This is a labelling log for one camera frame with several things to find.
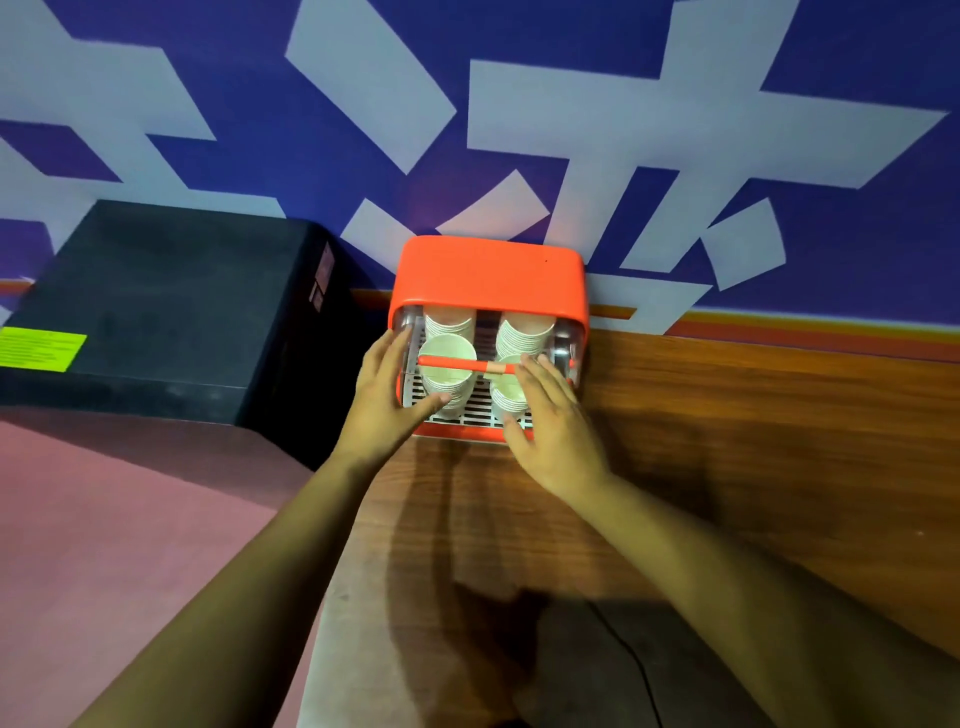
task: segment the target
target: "right hand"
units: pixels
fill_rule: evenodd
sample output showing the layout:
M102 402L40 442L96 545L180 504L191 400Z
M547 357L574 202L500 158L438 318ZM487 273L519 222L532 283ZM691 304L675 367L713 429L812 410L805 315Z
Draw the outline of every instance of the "right hand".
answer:
M567 503L599 486L610 476L607 456L564 376L543 354L538 360L524 354L516 378L530 405L536 433L530 442L516 420L504 421L503 435L516 462Z

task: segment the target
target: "finger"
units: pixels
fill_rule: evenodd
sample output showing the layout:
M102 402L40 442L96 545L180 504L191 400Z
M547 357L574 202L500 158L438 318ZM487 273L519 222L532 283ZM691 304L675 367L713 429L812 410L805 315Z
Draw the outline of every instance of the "finger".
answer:
M536 418L540 412L549 412L555 409L550 397L543 391L543 386L522 363L516 367L516 380L520 382L523 396L527 398L530 411Z
M537 379L543 391L546 392L546 396L550 398L550 401L553 402L555 406L567 406L569 404L569 400L566 398L566 394L564 394L564 390L560 388L557 380L543 369L543 367L537 363L536 359L524 354L520 361L523 364L523 368Z
M560 370L553 365L553 362L547 358L546 354L542 353L540 356L538 356L537 361L540 363L543 369L545 369L550 376L552 376L554 379L557 380L557 383L560 385L560 388L564 390L564 394L566 395L566 398L571 402L573 402L574 404L576 404L577 396L573 394L573 389L571 389L570 387L570 382L568 382L566 380L566 377L560 373Z
M374 341L371 347L367 349L367 353L363 355L363 364L360 365L360 374L357 375L358 388L372 381L376 376L377 371L380 369L380 362L383 360L383 354L387 351L390 342L393 340L394 333L387 329L380 334L380 338Z
M520 464L520 467L523 467L524 462L533 452L534 446L523 434L523 427L520 426L520 423L506 414L503 418L503 439L507 441L507 446L510 448L510 452L514 454L516 462Z
M391 342L386 353L383 354L383 361L380 363L378 376L383 377L391 389L396 384L396 375L400 373L400 367L403 365L403 356L407 353L407 344L410 343L410 334L413 328L405 328Z
M412 407L403 410L404 417L407 418L408 426L412 430L428 417L433 417L450 402L450 395L446 392L442 394L433 394L420 400Z

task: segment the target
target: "wooden panel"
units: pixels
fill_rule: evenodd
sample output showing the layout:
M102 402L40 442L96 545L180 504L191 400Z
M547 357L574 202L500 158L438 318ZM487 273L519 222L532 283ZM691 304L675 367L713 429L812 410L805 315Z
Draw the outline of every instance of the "wooden panel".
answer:
M960 368L596 331L584 403L622 474L960 656ZM301 724L550 715L543 650L587 629L544 615L587 599L622 623L658 595L504 448L412 441L327 595Z

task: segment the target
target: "wall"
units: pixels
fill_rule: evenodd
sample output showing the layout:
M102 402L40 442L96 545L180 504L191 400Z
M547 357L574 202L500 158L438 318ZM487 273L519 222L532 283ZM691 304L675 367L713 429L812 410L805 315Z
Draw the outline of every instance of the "wall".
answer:
M544 242L598 327L960 360L950 0L4 14L5 309L109 198L316 220L362 288L412 233Z

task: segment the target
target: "pink floor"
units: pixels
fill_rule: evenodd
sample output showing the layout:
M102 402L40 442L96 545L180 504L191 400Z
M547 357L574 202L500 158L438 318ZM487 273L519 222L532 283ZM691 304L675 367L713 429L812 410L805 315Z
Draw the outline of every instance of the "pink floor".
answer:
M69 723L273 513L0 423L0 725Z

